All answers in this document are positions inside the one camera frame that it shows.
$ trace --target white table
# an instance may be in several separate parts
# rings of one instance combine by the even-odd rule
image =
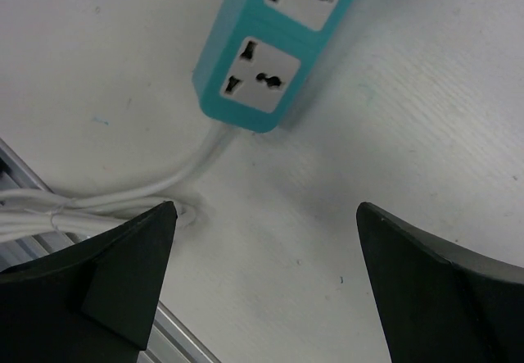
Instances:
[[[0,0],[0,137],[63,193],[165,175],[220,3]],[[360,202],[524,266],[523,40],[524,0],[356,0],[282,127],[178,190],[162,302],[224,362],[388,362]]]

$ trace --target teal power strip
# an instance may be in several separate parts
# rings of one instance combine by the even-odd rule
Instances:
[[[193,73],[209,117],[275,128],[352,0],[224,0]]]

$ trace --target scuff mark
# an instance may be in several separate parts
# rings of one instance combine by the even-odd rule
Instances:
[[[107,120],[104,120],[98,116],[94,116],[93,119],[91,120],[93,123],[100,123],[100,124],[104,124],[104,125],[107,125],[109,126],[109,121]]]

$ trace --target white power cable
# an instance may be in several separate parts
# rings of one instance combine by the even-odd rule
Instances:
[[[53,230],[93,236],[166,201],[174,202],[177,229],[183,228],[195,220],[195,209],[152,195],[182,182],[209,162],[231,132],[230,125],[214,123],[201,146],[172,175],[143,187],[81,199],[29,188],[0,191],[0,243]]]

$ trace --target black plastic object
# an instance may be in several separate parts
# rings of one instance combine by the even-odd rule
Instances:
[[[0,176],[2,175],[3,172],[7,171],[7,165],[6,163],[3,161],[2,158],[0,158]]]
[[[174,237],[172,202],[0,274],[0,362],[134,363]]]
[[[357,223],[393,363],[524,361],[524,269],[371,204]]]

